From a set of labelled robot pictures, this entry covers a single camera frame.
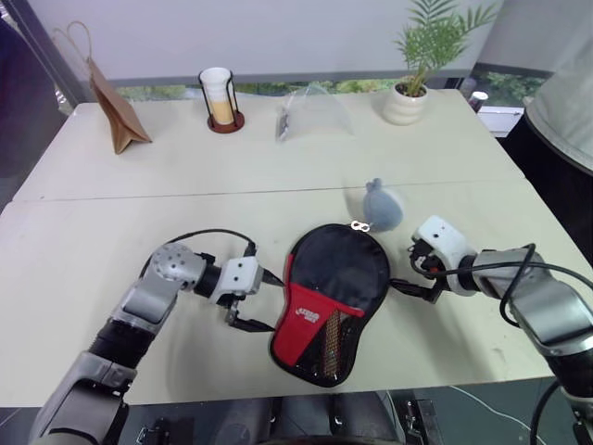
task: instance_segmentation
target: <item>white container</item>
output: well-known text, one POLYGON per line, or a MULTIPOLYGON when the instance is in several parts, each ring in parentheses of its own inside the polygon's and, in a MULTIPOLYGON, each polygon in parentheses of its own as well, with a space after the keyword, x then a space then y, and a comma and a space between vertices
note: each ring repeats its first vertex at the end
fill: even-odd
POLYGON ((395 125, 410 125, 419 121, 428 99, 428 88, 423 86, 426 94, 421 97, 407 97, 396 89, 397 85, 391 87, 387 95, 383 117, 395 125))
POLYGON ((231 72, 226 68, 208 68, 200 73, 208 106, 214 119, 221 125, 233 122, 233 111, 237 109, 234 103, 233 83, 228 83, 231 79, 231 72))

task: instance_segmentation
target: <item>clear plastic bag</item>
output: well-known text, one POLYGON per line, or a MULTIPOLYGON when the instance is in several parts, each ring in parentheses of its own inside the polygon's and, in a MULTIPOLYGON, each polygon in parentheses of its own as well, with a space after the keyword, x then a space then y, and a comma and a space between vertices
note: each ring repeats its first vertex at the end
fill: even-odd
POLYGON ((276 141, 307 134, 354 134, 347 110, 316 83, 285 97, 276 122, 276 141))

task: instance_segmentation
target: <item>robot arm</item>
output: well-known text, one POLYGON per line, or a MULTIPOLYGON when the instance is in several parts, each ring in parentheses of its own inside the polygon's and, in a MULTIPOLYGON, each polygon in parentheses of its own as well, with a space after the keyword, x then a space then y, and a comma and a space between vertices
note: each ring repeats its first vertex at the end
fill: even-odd
POLYGON ((501 300, 501 313, 508 303, 517 327, 546 359, 571 403, 577 417, 575 434, 589 437, 582 443, 592 443, 593 312, 581 296, 551 275, 553 266, 534 252, 535 246, 477 253, 460 232, 436 216, 412 240, 412 268, 435 278, 435 286, 427 289, 403 280, 393 280, 392 285, 433 303, 442 290, 462 296, 481 291, 501 300))
POLYGON ((193 290, 226 307, 231 326, 249 332, 273 330, 238 318, 238 301, 256 293, 265 279, 255 256, 229 260, 221 268, 213 262, 213 257, 195 254, 179 243, 155 251, 91 348, 79 355, 38 413, 31 432, 33 443, 117 444, 128 412, 123 395, 180 290, 193 290))

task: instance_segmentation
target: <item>white flower pot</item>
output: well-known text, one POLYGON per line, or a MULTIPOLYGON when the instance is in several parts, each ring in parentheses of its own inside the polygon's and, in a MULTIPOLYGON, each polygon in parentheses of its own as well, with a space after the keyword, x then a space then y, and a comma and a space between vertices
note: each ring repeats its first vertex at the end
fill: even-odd
POLYGON ((383 117, 395 125, 410 125, 419 121, 428 99, 428 88, 423 87, 425 94, 420 97, 407 97, 396 89, 397 85, 391 87, 387 95, 383 117))

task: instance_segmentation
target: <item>gray plush toy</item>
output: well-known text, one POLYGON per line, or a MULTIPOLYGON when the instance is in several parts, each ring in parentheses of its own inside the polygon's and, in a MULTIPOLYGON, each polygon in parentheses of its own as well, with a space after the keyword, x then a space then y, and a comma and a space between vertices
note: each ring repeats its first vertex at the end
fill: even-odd
POLYGON ((395 229, 404 218, 404 213, 394 194, 383 190, 381 179, 367 183, 367 194, 362 200, 366 223, 373 232, 395 229))

